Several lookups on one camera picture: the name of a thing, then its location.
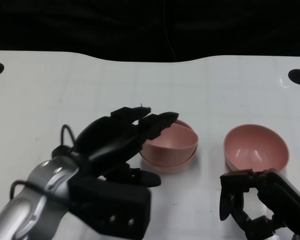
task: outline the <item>pink plastic bowl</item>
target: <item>pink plastic bowl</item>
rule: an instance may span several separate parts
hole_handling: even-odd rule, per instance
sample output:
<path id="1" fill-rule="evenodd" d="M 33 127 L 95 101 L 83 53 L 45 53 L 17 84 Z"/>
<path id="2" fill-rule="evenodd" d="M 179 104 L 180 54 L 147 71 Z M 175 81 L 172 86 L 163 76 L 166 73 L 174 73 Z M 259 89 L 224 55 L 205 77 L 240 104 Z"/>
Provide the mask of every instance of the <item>pink plastic bowl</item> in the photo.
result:
<path id="1" fill-rule="evenodd" d="M 224 139 L 225 160 L 232 171 L 271 168 L 278 171 L 289 161 L 285 141 L 271 129 L 254 124 L 237 126 Z"/>
<path id="2" fill-rule="evenodd" d="M 186 123 L 186 122 L 184 122 L 184 121 L 181 121 L 181 120 L 179 120 L 179 119 L 177 119 L 177 120 L 175 121 L 175 124 L 184 126 L 184 127 L 188 128 L 188 129 L 191 129 L 191 130 L 193 131 L 192 127 L 190 127 L 190 125 L 189 125 L 188 123 Z"/>
<path id="3" fill-rule="evenodd" d="M 147 140 L 141 155 L 150 163 L 161 167 L 177 166 L 187 161 L 194 153 L 198 136 L 191 129 L 172 124 L 154 140 Z"/>
<path id="4" fill-rule="evenodd" d="M 141 157 L 143 158 L 143 162 L 148 165 L 149 167 L 153 168 L 155 171 L 162 173 L 162 174 L 173 174 L 173 173 L 177 173 L 180 172 L 181 170 L 183 170 L 189 163 L 191 163 L 191 160 L 194 158 L 194 156 L 196 155 L 196 151 L 197 148 L 195 148 L 194 152 L 192 153 L 192 155 L 190 156 L 190 158 L 188 160 L 186 160 L 185 162 L 176 165 L 176 166 L 159 166 L 156 164 L 153 164 L 151 162 L 149 162 L 141 153 Z"/>

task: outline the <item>screw hole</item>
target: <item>screw hole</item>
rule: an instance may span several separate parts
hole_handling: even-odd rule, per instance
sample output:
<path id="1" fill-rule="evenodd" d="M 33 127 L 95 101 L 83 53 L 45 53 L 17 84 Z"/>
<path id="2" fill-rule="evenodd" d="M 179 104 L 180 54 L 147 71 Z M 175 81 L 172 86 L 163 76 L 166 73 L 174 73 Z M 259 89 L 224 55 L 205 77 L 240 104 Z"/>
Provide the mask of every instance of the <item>screw hole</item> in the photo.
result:
<path id="1" fill-rule="evenodd" d="M 289 79 L 295 84 L 300 85 L 300 69 L 293 69 L 288 73 Z"/>

